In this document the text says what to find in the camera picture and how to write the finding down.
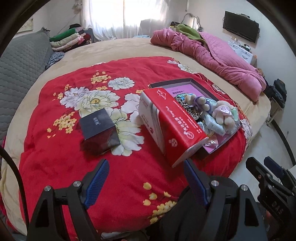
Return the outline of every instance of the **red floral blanket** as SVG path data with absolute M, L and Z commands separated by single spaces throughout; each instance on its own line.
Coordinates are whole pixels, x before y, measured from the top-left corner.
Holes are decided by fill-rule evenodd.
M 88 210 L 98 232 L 139 230 L 169 211 L 188 185 L 183 166 L 172 169 L 165 162 L 141 125 L 138 103 L 148 84 L 181 78 L 193 78 L 218 99 L 236 105 L 206 77 L 170 57 L 100 63 L 49 81 L 31 116 L 20 161 L 29 216 L 46 185 L 57 189 L 82 180 L 102 158 L 110 163 L 109 176 L 97 202 Z M 79 119 L 101 108 L 106 108 L 116 124 L 121 145 L 92 157 L 81 150 Z M 231 174 L 247 146 L 249 124 L 242 111 L 240 118 L 245 131 L 241 128 L 204 160 L 193 156 L 198 168 L 209 175 Z M 76 240 L 69 211 L 67 207 L 63 210 L 71 240 Z

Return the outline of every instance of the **white flower print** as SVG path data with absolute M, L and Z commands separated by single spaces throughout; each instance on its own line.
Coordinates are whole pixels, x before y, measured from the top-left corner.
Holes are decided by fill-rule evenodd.
M 119 89 L 128 89 L 134 86 L 134 81 L 130 78 L 123 77 L 123 78 L 116 78 L 114 80 L 110 80 L 108 83 L 109 87 L 112 87 L 114 90 Z
M 178 64 L 176 61 L 171 61 L 171 60 L 169 60 L 168 63 L 169 64 Z
M 178 64 L 178 67 L 183 70 L 183 71 L 186 71 L 188 73 L 191 73 L 191 74 L 197 74 L 197 72 L 194 72 L 193 70 L 191 70 L 187 65 L 183 65 L 183 64 Z
M 213 86 L 213 88 L 216 90 L 216 91 L 219 91 L 219 92 L 221 92 L 222 94 L 226 94 L 222 89 L 220 89 L 217 85 L 215 85 L 215 84 L 212 84 L 212 86 Z
M 186 72 L 191 73 L 191 74 L 197 74 L 197 72 L 194 72 L 193 70 L 191 70 L 187 65 L 179 64 L 176 61 L 171 61 L 171 60 L 169 60 L 167 63 L 169 63 L 169 64 L 177 64 L 178 67 L 181 70 L 186 71 Z
M 140 102 L 140 96 L 136 94 L 127 94 L 124 97 L 127 102 L 125 102 L 121 106 L 121 110 L 127 114 L 130 114 L 130 121 L 134 122 L 138 125 L 143 125 L 143 121 L 141 117 L 139 116 L 139 102 Z
M 60 100 L 60 103 L 65 105 L 66 108 L 76 107 L 78 99 L 87 95 L 88 92 L 89 89 L 86 89 L 85 87 L 80 87 L 79 89 L 77 87 L 71 88 L 64 93 L 64 97 Z
M 79 115 L 82 118 L 97 110 L 118 106 L 116 101 L 119 98 L 111 91 L 89 91 L 87 95 L 78 100 L 75 110 L 79 110 Z
M 138 146 L 144 144 L 144 137 L 136 135 L 141 129 L 140 126 L 127 120 L 127 114 L 120 109 L 106 109 L 110 118 L 116 126 L 120 145 L 111 150 L 115 156 L 130 156 L 132 151 L 139 151 L 142 147 Z
M 242 119 L 240 121 L 242 123 L 242 129 L 244 131 L 244 136 L 247 140 L 246 148 L 245 148 L 245 151 L 246 151 L 251 143 L 251 140 L 252 140 L 252 127 L 247 119 Z
M 94 64 L 92 66 L 95 66 L 95 65 L 98 65 L 98 64 L 104 64 L 104 63 L 106 63 L 106 62 L 100 62 L 100 63 Z

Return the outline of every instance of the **beige bedspread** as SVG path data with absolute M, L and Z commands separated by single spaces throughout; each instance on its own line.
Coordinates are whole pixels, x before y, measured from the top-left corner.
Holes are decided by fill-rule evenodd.
M 150 39 L 134 38 L 98 42 L 66 53 L 65 57 L 45 71 L 29 90 L 11 121 L 5 143 L 6 151 L 11 155 L 17 166 L 19 165 L 20 155 L 24 151 L 23 144 L 29 120 L 38 104 L 40 90 L 49 80 L 99 62 L 144 56 L 173 57 L 180 63 L 188 65 L 190 69 L 204 74 L 239 104 L 249 119 L 253 136 L 258 133 L 260 127 L 264 124 L 271 107 L 270 101 L 263 93 L 261 93 L 258 103 L 254 104 L 237 88 L 198 64 L 194 59 L 171 49 L 152 45 Z M 18 231 L 26 234 L 25 223 L 20 213 L 17 181 L 5 161 L 2 162 L 1 173 L 0 192 L 8 218 Z

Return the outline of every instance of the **dark blue box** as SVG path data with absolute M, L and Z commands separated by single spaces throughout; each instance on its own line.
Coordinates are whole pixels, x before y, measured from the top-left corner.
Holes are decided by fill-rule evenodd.
M 105 109 L 81 118 L 79 123 L 84 136 L 84 151 L 99 155 L 120 145 L 116 126 Z

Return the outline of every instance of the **red box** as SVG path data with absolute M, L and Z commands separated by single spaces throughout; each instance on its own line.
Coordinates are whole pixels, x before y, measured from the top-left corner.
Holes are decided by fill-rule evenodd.
M 208 138 L 164 88 L 142 92 L 139 115 L 171 167 L 192 156 Z

